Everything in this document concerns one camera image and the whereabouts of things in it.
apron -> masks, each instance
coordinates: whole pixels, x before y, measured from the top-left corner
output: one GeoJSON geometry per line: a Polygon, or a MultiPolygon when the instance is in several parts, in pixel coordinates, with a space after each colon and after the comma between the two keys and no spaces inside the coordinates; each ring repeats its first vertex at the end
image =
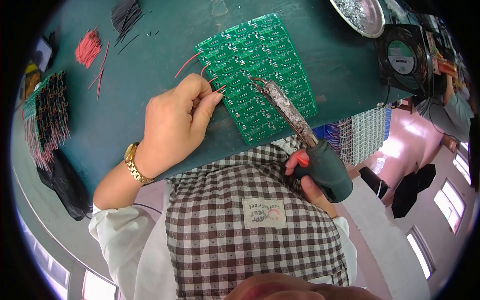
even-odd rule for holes
{"type": "Polygon", "coordinates": [[[223,299],[270,272],[349,285],[335,224],[285,176],[287,152],[301,143],[294,136],[281,144],[292,150],[259,146],[168,179],[166,231],[179,299],[223,299]]]}

gray shirt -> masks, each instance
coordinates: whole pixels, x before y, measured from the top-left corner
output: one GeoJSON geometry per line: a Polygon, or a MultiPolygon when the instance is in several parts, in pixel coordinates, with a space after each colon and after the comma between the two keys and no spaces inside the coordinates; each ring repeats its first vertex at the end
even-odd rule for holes
{"type": "Polygon", "coordinates": [[[443,96],[423,100],[415,109],[419,114],[431,121],[438,129],[461,142],[468,142],[470,119],[473,111],[467,99],[470,93],[463,88],[450,96],[447,104],[443,104],[443,96]]]}

watch face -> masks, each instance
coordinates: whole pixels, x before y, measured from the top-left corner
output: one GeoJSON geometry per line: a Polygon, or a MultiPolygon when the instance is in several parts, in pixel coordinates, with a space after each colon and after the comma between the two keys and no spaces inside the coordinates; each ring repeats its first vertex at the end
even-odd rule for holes
{"type": "Polygon", "coordinates": [[[127,157],[130,155],[130,153],[132,152],[132,149],[133,149],[133,144],[131,144],[130,146],[128,146],[127,148],[127,152],[125,152],[125,156],[123,157],[123,160],[127,159],[127,157]]]}

worker's arm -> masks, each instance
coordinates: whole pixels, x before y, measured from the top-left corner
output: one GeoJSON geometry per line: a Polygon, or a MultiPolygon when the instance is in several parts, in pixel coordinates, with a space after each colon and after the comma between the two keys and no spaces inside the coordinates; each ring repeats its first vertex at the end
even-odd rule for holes
{"type": "MultiPolygon", "coordinates": [[[[310,160],[305,149],[301,149],[290,156],[290,159],[286,163],[287,170],[285,175],[290,176],[293,174],[293,170],[298,164],[297,155],[300,155],[304,160],[310,160]]],[[[332,219],[338,217],[335,206],[333,203],[330,203],[325,197],[324,193],[320,188],[313,182],[310,176],[304,176],[301,181],[301,188],[305,199],[311,204],[323,209],[332,219]]]]}
{"type": "MultiPolygon", "coordinates": [[[[202,143],[222,97],[212,93],[207,80],[191,74],[176,88],[152,98],[145,113],[144,139],[134,157],[138,171],[155,178],[187,158],[202,143]]],[[[100,182],[93,201],[101,210],[127,207],[133,204],[141,187],[121,162],[100,182]]]]}
{"type": "Polygon", "coordinates": [[[447,89],[445,90],[444,93],[444,106],[447,105],[448,100],[450,100],[450,97],[455,93],[453,89],[453,77],[450,75],[447,76],[447,89]]]}

green table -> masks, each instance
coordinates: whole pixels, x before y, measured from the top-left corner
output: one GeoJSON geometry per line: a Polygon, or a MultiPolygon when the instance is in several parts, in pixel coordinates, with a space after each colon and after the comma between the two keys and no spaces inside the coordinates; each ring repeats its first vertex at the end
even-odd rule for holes
{"type": "MultiPolygon", "coordinates": [[[[46,30],[47,36],[54,29],[59,31],[60,48],[52,71],[67,72],[72,138],[62,150],[91,195],[103,177],[122,161],[128,145],[143,138],[145,107],[150,98],[175,87],[189,73],[200,73],[202,66],[195,60],[174,79],[194,54],[193,47],[216,33],[264,14],[280,15],[299,52],[319,111],[308,120],[312,127],[375,108],[386,100],[387,87],[380,84],[373,41],[350,28],[328,1],[144,0],[141,6],[145,16],[123,44],[114,48],[118,34],[113,31],[110,11],[116,3],[116,0],[68,1],[46,30]],[[89,70],[75,62],[74,54],[87,29],[96,26],[104,49],[110,41],[98,101],[96,84],[90,90],[88,87],[99,74],[105,51],[89,70]]],[[[385,6],[384,11],[388,20],[390,12],[385,6]]],[[[408,96],[392,88],[389,100],[408,96]]],[[[292,130],[285,130],[263,144],[292,134],[292,130]]],[[[202,145],[159,179],[254,146],[258,145],[244,142],[225,105],[220,104],[202,145]]]]}

